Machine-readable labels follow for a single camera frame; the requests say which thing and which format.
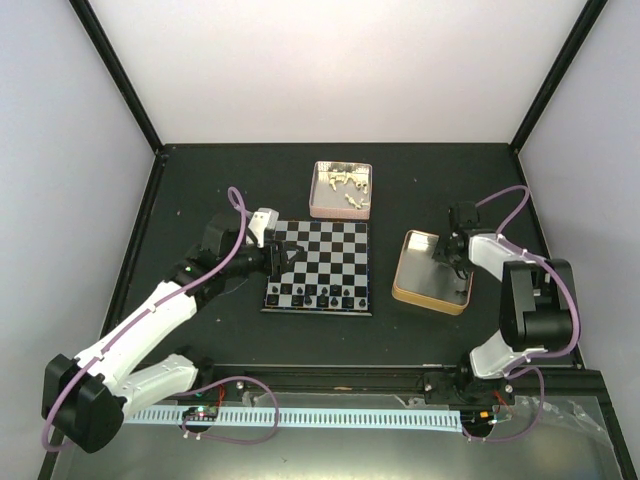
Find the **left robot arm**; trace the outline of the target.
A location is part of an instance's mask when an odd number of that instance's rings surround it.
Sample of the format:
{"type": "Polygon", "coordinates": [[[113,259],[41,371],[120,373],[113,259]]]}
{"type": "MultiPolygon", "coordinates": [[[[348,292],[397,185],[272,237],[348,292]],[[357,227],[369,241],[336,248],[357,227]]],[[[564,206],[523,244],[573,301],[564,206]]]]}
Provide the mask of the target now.
{"type": "Polygon", "coordinates": [[[141,361],[171,332],[220,295],[228,280],[292,270],[303,248],[275,237],[277,211],[260,208],[239,219],[213,218],[202,241],[119,326],[73,357],[59,354],[46,366],[41,433],[58,429],[87,453],[106,446],[125,420],[172,396],[207,397],[227,379],[215,380],[208,358],[186,350],[140,369],[141,361]]]}

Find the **yellow tin tray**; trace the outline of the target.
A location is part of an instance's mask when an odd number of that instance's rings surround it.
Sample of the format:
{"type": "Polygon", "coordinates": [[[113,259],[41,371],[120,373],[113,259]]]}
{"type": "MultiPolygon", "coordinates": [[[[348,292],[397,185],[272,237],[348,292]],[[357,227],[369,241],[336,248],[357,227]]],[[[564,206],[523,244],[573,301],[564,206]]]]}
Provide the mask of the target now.
{"type": "Polygon", "coordinates": [[[469,305],[473,275],[456,275],[432,258],[438,235],[409,230],[401,247],[392,284],[394,299],[413,306],[457,316],[469,305]],[[467,298],[456,295],[467,290],[467,298]]]}

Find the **black chess king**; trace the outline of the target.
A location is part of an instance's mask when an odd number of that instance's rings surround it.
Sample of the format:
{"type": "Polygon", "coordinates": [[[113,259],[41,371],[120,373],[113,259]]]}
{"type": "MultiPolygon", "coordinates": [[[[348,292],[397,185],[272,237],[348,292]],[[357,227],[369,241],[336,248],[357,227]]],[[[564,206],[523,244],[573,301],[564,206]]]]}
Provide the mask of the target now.
{"type": "Polygon", "coordinates": [[[306,285],[304,294],[304,305],[307,307],[314,306],[316,295],[317,287],[315,285],[306,285]]]}

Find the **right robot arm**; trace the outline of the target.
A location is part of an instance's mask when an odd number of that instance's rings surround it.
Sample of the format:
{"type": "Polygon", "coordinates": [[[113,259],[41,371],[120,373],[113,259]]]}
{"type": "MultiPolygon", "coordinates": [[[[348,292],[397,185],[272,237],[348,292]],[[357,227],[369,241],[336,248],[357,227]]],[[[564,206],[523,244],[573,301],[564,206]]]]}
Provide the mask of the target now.
{"type": "Polygon", "coordinates": [[[472,202],[453,204],[449,225],[434,260],[462,280],[481,269],[501,283],[497,332],[456,367],[456,394],[474,404],[506,383],[517,367],[571,353],[580,337],[579,310],[569,262],[532,254],[484,227],[472,202]]]}

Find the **black and grey chessboard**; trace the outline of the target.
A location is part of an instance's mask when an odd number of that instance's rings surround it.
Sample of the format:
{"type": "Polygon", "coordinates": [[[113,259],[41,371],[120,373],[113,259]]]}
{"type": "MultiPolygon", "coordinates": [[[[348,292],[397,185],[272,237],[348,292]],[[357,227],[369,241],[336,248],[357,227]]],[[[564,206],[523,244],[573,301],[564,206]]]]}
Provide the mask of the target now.
{"type": "Polygon", "coordinates": [[[334,314],[348,316],[370,316],[371,282],[370,282],[370,228],[366,222],[354,221],[298,221],[279,220],[276,223],[275,238],[295,242],[306,250],[306,259],[298,260],[294,271],[284,274],[279,280],[268,279],[265,289],[263,312],[287,312],[304,314],[334,314]],[[278,294],[271,293],[272,286],[279,286],[278,294]],[[282,294],[282,285],[290,285],[291,293],[282,294]],[[302,287],[305,294],[306,285],[315,285],[317,295],[315,305],[294,307],[292,297],[297,287],[302,287]],[[340,296],[321,295],[321,289],[331,285],[341,286],[340,296]],[[350,295],[342,296],[343,288],[349,288],[350,295]],[[269,305],[268,297],[277,296],[278,304],[269,305]],[[319,308],[317,300],[320,296],[328,298],[328,307],[319,308]],[[337,307],[331,307],[330,301],[335,297],[337,307]],[[343,307],[343,299],[352,298],[352,308],[343,307]],[[365,308],[360,308],[358,302],[364,298],[365,308]]]}

